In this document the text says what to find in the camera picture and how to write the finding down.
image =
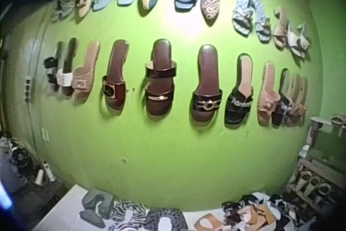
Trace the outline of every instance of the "shoe pile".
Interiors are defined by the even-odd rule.
[[[297,208],[278,195],[255,192],[242,196],[239,202],[224,202],[222,207],[231,230],[291,231],[298,223]]]

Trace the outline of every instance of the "gold buckle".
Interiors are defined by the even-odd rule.
[[[220,103],[218,104],[218,102],[220,102],[221,100],[217,100],[217,101],[212,101],[212,100],[208,100],[208,101],[199,101],[200,104],[202,105],[198,105],[198,108],[203,108],[205,111],[211,111],[215,108],[218,108],[220,106]]]

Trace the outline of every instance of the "sandal strap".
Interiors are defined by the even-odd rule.
[[[125,100],[126,86],[125,82],[112,83],[107,81],[108,76],[102,78],[102,92],[103,94],[112,100]]]
[[[157,94],[157,93],[149,92],[146,88],[145,89],[145,97],[147,98],[147,100],[157,101],[157,102],[172,101],[173,97],[174,97],[174,90],[175,90],[175,86],[173,85],[173,88],[171,90],[164,92],[164,93],[161,93],[161,94]]]
[[[153,62],[148,62],[146,65],[146,76],[148,78],[173,78],[177,74],[177,63],[171,61],[171,68],[163,70],[155,70]]]
[[[196,92],[192,94],[192,109],[196,111],[211,112],[220,107],[222,90],[217,95],[201,95]]]

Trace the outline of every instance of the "beige sandal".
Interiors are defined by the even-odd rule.
[[[274,9],[274,15],[279,18],[279,23],[274,28],[272,33],[274,44],[279,49],[282,49],[286,46],[286,35],[287,35],[287,12],[282,6],[278,6]]]
[[[276,110],[280,95],[274,91],[275,66],[273,62],[266,62],[263,69],[262,88],[257,102],[258,122],[269,124],[271,114]]]
[[[99,53],[100,43],[98,40],[89,42],[86,49],[84,65],[72,72],[72,87],[75,90],[74,98],[77,101],[85,102],[92,90],[94,83],[94,70]]]

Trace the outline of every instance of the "metal buckle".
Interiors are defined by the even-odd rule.
[[[220,106],[221,100],[217,100],[217,101],[212,101],[212,100],[208,100],[208,101],[199,101],[200,104],[202,105],[198,105],[198,108],[203,108],[205,111],[211,111],[215,108],[218,108]]]
[[[108,84],[106,82],[103,82],[103,86],[102,86],[102,92],[103,94],[108,97],[108,98],[115,98],[115,86]]]

